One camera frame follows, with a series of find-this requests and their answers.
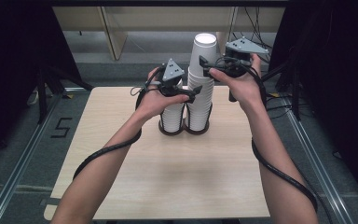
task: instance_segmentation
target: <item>person's right hand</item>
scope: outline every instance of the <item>person's right hand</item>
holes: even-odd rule
[[[252,67],[255,69],[257,74],[261,76],[260,71],[260,58],[256,54],[251,54],[252,57]],[[241,77],[229,77],[225,73],[211,68],[209,73],[220,82],[223,82],[228,85],[231,90],[231,93],[234,95],[235,99],[240,103],[241,108],[245,108],[254,103],[263,104],[260,96],[260,89],[255,82],[255,79],[249,74],[243,74]]]

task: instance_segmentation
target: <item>person's left hand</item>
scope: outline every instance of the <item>person's left hand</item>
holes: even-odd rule
[[[150,78],[157,68],[153,69],[147,78]],[[157,86],[149,85],[148,89],[151,90],[147,92],[136,109],[139,112],[142,112],[147,119],[151,119],[156,115],[162,113],[162,111],[168,105],[180,104],[188,100],[188,96],[184,94],[179,94],[175,96],[166,97],[159,92],[159,90],[154,90]]]

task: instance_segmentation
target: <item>forearm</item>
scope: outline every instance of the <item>forearm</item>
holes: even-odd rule
[[[135,112],[104,146],[130,140],[146,121]],[[62,196],[52,223],[90,223],[111,189],[129,149],[130,146],[116,149],[91,161]]]
[[[304,185],[264,106],[260,103],[248,104],[245,112],[260,155],[271,165]],[[260,174],[274,223],[317,223],[313,206],[302,192],[277,177],[261,163]]]

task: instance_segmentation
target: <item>gray floor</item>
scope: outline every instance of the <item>gray floor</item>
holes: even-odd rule
[[[120,60],[113,61],[107,48],[104,33],[83,32],[82,35],[79,35],[79,32],[65,32],[81,76],[86,82],[94,86],[132,86],[142,80],[153,67],[160,63],[166,63],[170,58],[186,66],[190,60],[195,34],[183,32],[130,33]],[[263,34],[263,39],[272,46],[274,36],[274,34]],[[267,68],[268,65],[264,63],[262,70],[266,71]],[[266,83],[268,92],[275,91],[273,88],[275,81],[276,78],[273,78]],[[67,81],[64,81],[63,84],[66,87],[76,86]],[[19,176],[19,182],[13,194],[10,195],[8,204],[3,209],[4,213],[0,217],[0,223],[48,223],[43,218],[44,200],[49,197],[54,187],[66,150],[70,146],[88,97],[87,91],[77,91],[73,93],[72,98],[64,97],[59,100],[37,147],[25,164],[24,172]],[[318,120],[313,116],[306,96],[301,98],[301,104],[303,104],[300,107],[301,124],[322,160],[340,198],[348,209],[352,222],[358,223],[358,185],[345,163],[332,155],[335,150],[334,146]],[[282,105],[281,99],[271,100],[268,103],[269,108],[279,105]],[[334,223],[339,223],[337,211],[334,211],[328,197],[326,197],[323,185],[310,164],[293,124],[287,116],[288,113],[284,108],[280,108],[271,110],[269,114],[272,118],[275,118],[272,121],[289,154],[323,198]],[[56,130],[56,125],[62,118],[70,118],[62,121],[62,125],[70,127],[70,130],[64,138],[52,138],[53,135],[63,134],[62,130]],[[37,105],[30,105],[28,109],[24,110],[7,137],[7,147],[0,149],[0,192],[10,179],[12,170],[21,157],[21,153],[27,147],[28,141],[36,128],[37,120],[38,107]],[[318,217],[321,223],[328,223],[326,213],[320,203]],[[123,221],[123,223],[143,224],[162,222]],[[220,223],[219,220],[176,220],[175,222]],[[242,218],[241,223],[270,223],[270,221],[268,218]]]

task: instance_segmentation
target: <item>floor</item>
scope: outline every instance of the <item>floor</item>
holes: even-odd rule
[[[103,86],[131,85],[130,81],[126,83],[106,81],[111,79],[110,71],[115,67],[117,69],[120,66],[128,67],[128,64],[137,63],[146,68],[150,67],[150,64],[166,63],[170,58],[178,63],[189,63],[193,39],[197,33],[130,33],[118,61],[112,60],[104,33],[64,32],[64,34],[83,79],[94,86]],[[249,33],[237,34],[240,35],[252,37]],[[262,36],[267,44],[273,46],[275,34]],[[268,70],[267,63],[263,63],[262,70],[264,72]],[[274,91],[274,80],[273,78],[266,84],[270,91]],[[67,88],[76,87],[66,81],[63,84]],[[55,178],[60,171],[60,161],[63,161],[66,152],[65,149],[51,148],[51,146],[67,149],[74,132],[69,132],[65,138],[52,139],[51,136],[57,134],[57,120],[63,124],[68,122],[67,125],[72,128],[71,130],[76,129],[76,123],[88,98],[88,94],[84,91],[73,91],[72,94],[75,97],[71,96],[73,97],[71,99],[57,99],[55,96],[49,99],[53,112],[46,127],[36,124],[38,108],[30,105],[17,125],[13,127],[7,139],[9,146],[0,149],[0,197],[3,195],[2,192],[6,192],[5,195],[9,198],[7,201],[0,199],[0,223],[46,222],[43,219],[46,198],[52,191]],[[30,96],[30,102],[34,98],[35,95]],[[333,223],[358,223],[358,186],[348,168],[337,158],[339,155],[333,156],[334,146],[329,142],[311,108],[306,105],[306,96],[303,96],[301,103],[304,106],[300,110],[302,118],[300,122],[285,108],[271,109],[269,114],[289,154],[322,197]],[[282,107],[282,105],[290,105],[290,101],[284,98],[277,99],[269,106]],[[29,139],[33,139],[34,130],[37,129],[43,129],[42,136],[36,138],[34,142],[29,142]],[[35,145],[36,149],[31,149],[30,145]],[[319,209],[320,222],[328,223],[327,213],[321,206]],[[243,224],[270,223],[268,218],[242,218],[240,221]],[[214,223],[215,220],[198,220],[198,222]]]

